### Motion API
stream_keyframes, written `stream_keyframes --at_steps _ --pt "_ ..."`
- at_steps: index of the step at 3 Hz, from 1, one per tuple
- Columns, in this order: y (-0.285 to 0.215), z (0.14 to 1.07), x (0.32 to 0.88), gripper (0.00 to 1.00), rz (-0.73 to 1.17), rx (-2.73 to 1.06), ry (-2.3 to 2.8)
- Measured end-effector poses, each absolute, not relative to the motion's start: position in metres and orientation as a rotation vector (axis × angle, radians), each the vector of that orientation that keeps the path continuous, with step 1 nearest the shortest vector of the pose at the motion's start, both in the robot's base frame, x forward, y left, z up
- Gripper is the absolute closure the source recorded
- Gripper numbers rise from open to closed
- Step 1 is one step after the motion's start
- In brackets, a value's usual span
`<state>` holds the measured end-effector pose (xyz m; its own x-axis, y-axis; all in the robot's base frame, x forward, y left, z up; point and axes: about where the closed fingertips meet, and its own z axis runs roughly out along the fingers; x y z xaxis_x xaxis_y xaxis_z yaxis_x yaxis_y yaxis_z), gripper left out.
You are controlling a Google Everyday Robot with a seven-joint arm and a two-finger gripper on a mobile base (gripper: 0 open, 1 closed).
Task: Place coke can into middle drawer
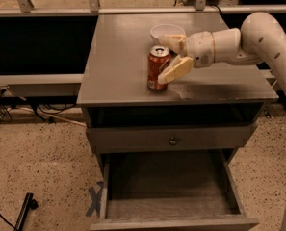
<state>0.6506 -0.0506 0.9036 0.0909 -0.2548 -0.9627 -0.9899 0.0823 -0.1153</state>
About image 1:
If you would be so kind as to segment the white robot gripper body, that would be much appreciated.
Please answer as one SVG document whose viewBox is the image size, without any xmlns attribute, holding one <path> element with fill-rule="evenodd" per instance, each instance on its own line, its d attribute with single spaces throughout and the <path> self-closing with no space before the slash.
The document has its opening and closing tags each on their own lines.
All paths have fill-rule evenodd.
<svg viewBox="0 0 286 231">
<path fill-rule="evenodd" d="M 184 43 L 185 54 L 195 62 L 195 68 L 211 66 L 215 60 L 214 37 L 210 32 L 188 36 Z"/>
</svg>

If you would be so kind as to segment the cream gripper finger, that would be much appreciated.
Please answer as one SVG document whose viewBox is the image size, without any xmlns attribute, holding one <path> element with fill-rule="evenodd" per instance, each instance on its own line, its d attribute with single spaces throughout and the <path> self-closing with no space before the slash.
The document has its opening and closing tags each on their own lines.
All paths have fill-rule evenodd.
<svg viewBox="0 0 286 231">
<path fill-rule="evenodd" d="M 183 41 L 186 38 L 187 37 L 185 35 L 160 35 L 158 40 L 169 50 L 179 54 L 183 49 Z"/>
<path fill-rule="evenodd" d="M 191 71 L 194 60 L 191 57 L 176 56 L 171 64 L 158 76 L 158 83 L 163 85 L 180 78 Z"/>
</svg>

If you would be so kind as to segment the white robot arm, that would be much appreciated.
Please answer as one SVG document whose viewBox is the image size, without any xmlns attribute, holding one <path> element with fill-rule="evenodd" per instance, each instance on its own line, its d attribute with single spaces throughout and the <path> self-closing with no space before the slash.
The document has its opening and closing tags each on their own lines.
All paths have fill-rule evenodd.
<svg viewBox="0 0 286 231">
<path fill-rule="evenodd" d="M 192 68 L 214 63 L 266 64 L 286 96 L 286 34 L 268 13 L 250 14 L 239 29 L 190 36 L 160 35 L 159 42 L 176 54 L 158 77 L 162 84 L 188 74 Z M 256 141 L 243 162 L 261 171 L 254 183 L 268 196 L 262 203 L 264 223 L 255 231 L 286 231 L 286 186 L 271 183 L 283 175 L 283 159 L 275 155 L 272 145 Z"/>
</svg>

